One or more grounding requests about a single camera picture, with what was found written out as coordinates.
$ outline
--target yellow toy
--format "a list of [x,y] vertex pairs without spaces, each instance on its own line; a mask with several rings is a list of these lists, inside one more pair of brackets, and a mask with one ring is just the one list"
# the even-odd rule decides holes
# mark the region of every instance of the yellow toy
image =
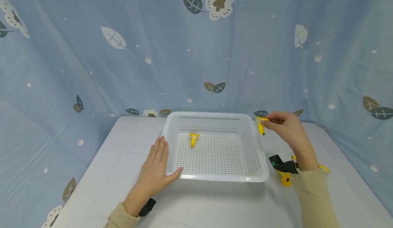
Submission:
[[[295,163],[296,156],[292,156],[291,158],[292,161],[287,161],[284,163],[278,155],[269,157],[269,161],[271,162],[273,168],[281,176],[281,184],[285,187],[290,187],[292,185],[290,173],[298,173],[296,170],[297,165]],[[330,173],[330,170],[325,166],[319,165],[319,167]]]
[[195,141],[199,137],[199,134],[191,133],[190,137],[191,137],[191,147],[194,147],[195,146]]
[[264,130],[264,126],[262,126],[261,121],[270,121],[267,118],[262,118],[262,117],[256,117],[255,120],[258,122],[258,131],[259,134],[261,135],[265,135],[265,130]]

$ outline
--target flower print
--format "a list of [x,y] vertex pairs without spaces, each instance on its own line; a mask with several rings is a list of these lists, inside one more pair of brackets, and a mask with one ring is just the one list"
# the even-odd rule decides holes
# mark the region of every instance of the flower print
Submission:
[[160,117],[160,115],[157,113],[157,111],[155,111],[153,109],[144,110],[142,116],[144,116],[144,117]]
[[56,208],[52,209],[52,211],[49,212],[48,215],[46,216],[46,222],[41,226],[41,228],[52,227],[57,217],[59,217],[59,214],[62,211],[62,209],[63,209],[62,205],[59,205]]
[[226,18],[232,13],[232,3],[235,0],[206,0],[205,7],[210,11],[209,17],[216,21],[221,17]]
[[3,10],[3,12],[5,12],[5,21],[10,26],[19,29],[24,37],[30,38],[29,32],[24,25],[22,19],[19,17],[15,8],[7,0],[0,0],[0,8]]

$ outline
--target hand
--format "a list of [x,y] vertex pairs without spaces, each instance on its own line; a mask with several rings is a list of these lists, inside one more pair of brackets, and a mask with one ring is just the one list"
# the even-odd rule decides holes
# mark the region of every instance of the hand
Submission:
[[161,136],[151,146],[138,180],[123,203],[128,214],[136,217],[150,197],[159,193],[180,177],[183,168],[178,168],[173,174],[166,176],[168,155],[168,142],[165,141],[164,136]]
[[261,124],[269,130],[276,132],[289,147],[294,151],[299,168],[317,168],[318,162],[314,149],[303,130],[302,123],[295,114],[286,112],[273,112],[265,118],[270,122],[261,121]]

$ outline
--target white plastic basket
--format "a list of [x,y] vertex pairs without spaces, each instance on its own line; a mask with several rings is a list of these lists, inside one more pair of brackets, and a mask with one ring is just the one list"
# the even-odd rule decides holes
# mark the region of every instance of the white plastic basket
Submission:
[[[200,135],[194,147],[191,133]],[[162,134],[170,146],[167,174],[184,167],[181,179],[264,182],[269,176],[259,134],[248,115],[173,112]]]

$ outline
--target left hand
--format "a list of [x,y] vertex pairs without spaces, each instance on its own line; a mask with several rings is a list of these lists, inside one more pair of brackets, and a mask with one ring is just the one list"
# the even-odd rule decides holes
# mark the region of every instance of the left hand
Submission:
[[166,175],[168,155],[168,142],[165,141],[164,136],[161,136],[151,146],[138,180],[123,202],[124,209],[129,215],[137,217],[150,197],[158,194],[180,177],[183,168],[178,168],[169,176]]
[[151,146],[135,184],[136,188],[144,189],[149,197],[158,194],[172,184],[183,171],[183,168],[178,168],[173,174],[166,176],[168,155],[168,142],[165,141],[164,136],[161,136],[161,138],[157,138],[155,145]]

